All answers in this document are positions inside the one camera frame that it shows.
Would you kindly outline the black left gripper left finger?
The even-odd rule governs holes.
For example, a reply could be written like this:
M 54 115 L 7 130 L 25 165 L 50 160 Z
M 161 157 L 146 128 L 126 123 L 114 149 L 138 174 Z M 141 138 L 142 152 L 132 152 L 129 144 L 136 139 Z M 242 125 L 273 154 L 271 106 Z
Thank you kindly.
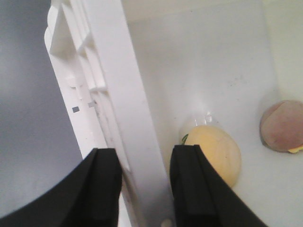
M 122 168 L 115 149 L 95 148 L 56 186 L 0 219 L 2 227 L 116 227 Z

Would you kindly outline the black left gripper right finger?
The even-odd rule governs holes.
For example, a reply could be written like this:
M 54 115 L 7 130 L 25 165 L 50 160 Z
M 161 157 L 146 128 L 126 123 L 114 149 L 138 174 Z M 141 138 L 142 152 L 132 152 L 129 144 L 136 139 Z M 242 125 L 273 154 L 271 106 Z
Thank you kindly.
M 199 145 L 175 145 L 170 184 L 178 227 L 264 227 L 211 166 Z

